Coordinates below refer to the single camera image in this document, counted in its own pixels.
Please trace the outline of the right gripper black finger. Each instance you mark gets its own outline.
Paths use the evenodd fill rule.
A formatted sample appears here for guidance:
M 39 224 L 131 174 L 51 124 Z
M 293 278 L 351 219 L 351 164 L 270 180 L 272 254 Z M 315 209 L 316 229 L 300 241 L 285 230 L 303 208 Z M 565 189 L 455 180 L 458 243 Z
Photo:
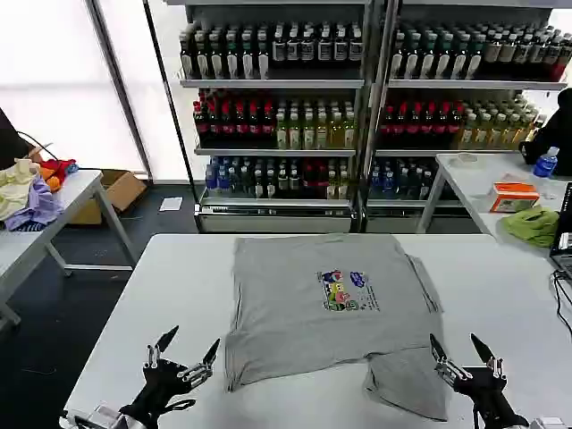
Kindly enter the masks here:
M 455 364 L 446 354 L 437 338 L 431 333 L 429 335 L 430 347 L 435 361 L 435 371 L 450 387 L 454 387 L 456 382 L 467 382 L 472 379 L 472 375 L 461 366 Z
M 474 333 L 470 334 L 470 339 L 483 363 L 482 366 L 469 368 L 473 379 L 478 383 L 505 383 L 507 376 L 504 374 L 503 359 L 496 357 L 492 350 Z

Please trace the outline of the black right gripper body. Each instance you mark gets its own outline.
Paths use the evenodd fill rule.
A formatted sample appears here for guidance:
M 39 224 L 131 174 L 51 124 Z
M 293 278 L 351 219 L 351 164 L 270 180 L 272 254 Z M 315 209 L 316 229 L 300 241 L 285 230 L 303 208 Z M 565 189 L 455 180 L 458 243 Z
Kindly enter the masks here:
M 503 391 L 505 383 L 478 383 L 473 379 L 467 382 L 456 382 L 453 390 L 468 396 L 473 401 L 475 428 L 478 427 L 476 418 L 480 416 L 485 428 L 509 428 L 520 426 L 529 427 L 529 422 L 518 415 L 505 398 Z

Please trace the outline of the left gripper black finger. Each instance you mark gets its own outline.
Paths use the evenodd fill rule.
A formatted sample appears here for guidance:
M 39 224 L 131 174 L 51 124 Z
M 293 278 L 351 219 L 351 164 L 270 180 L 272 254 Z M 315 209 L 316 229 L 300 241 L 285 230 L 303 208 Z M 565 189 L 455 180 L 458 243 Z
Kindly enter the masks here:
M 177 378 L 189 387 L 198 387 L 205 383 L 213 374 L 213 365 L 220 341 L 221 339 L 217 339 L 199 363 L 179 372 Z
M 165 352 L 178 330 L 179 326 L 175 325 L 170 331 L 163 333 L 154 346 L 147 346 L 145 368 L 158 368 L 161 355 Z

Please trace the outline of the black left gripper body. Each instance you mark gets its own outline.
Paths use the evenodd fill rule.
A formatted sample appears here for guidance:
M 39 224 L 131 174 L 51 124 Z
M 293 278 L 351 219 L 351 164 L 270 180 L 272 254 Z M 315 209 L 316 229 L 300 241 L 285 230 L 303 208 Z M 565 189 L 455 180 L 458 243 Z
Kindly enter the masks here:
M 119 412 L 138 421 L 145 428 L 157 428 L 160 416 L 185 410 L 196 404 L 194 399 L 179 400 L 170 404 L 169 401 L 179 395 L 190 392 L 177 378 L 180 365 L 160 359 L 158 368 L 143 368 L 145 385 L 131 404 L 120 408 Z

